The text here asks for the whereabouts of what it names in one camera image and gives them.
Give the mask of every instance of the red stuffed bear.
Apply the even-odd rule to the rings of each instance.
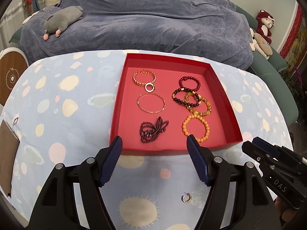
[[[270,28],[275,24],[273,16],[264,10],[260,10],[260,13],[257,15],[256,19],[258,21],[256,32],[260,34],[267,41],[267,43],[271,44],[272,40],[268,38],[268,36],[272,35]]]

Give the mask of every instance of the earring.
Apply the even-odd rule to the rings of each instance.
[[[183,196],[181,196],[181,200],[182,200],[184,203],[188,203],[188,202],[190,202],[190,201],[192,200],[192,196],[191,196],[190,193],[185,193],[185,194],[189,197],[189,199],[188,199],[188,200],[185,200],[185,195],[183,195]]]

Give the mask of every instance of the gray blanket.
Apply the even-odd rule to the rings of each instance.
[[[81,6],[83,19],[43,40],[47,17]],[[23,27],[22,51],[30,63],[87,50],[139,49],[195,55],[242,70],[253,60],[248,22],[229,0],[61,0]]]

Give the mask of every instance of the brown tag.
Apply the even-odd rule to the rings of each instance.
[[[11,182],[19,139],[10,126],[2,120],[0,126],[0,186],[6,196],[11,196]]]

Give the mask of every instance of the gold chain bracelet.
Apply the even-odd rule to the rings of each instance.
[[[145,69],[141,69],[140,73],[147,73],[147,74],[150,74],[151,76],[153,76],[153,81],[152,82],[149,82],[149,83],[152,83],[154,86],[155,86],[155,81],[156,81],[156,75],[150,71],[150,70],[145,70]],[[146,86],[146,84],[148,83],[142,83],[142,82],[139,82],[135,79],[136,75],[138,74],[138,71],[135,71],[134,74],[133,74],[133,82],[136,84],[136,85],[139,85],[139,86]]]

